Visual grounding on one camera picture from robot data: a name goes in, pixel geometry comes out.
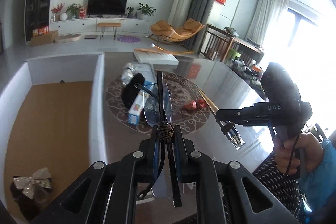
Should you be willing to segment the person's right hand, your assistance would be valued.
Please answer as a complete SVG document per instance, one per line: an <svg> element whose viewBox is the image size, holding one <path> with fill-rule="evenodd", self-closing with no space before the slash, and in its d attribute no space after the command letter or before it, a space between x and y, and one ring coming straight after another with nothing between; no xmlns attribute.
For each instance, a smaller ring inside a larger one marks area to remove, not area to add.
<svg viewBox="0 0 336 224"><path fill-rule="evenodd" d="M307 173L315 170L322 162L324 150L318 139L311 133L303 132L298 137L282 142L273 139L277 169L287 175L297 173L298 167L305 167Z"/></svg>

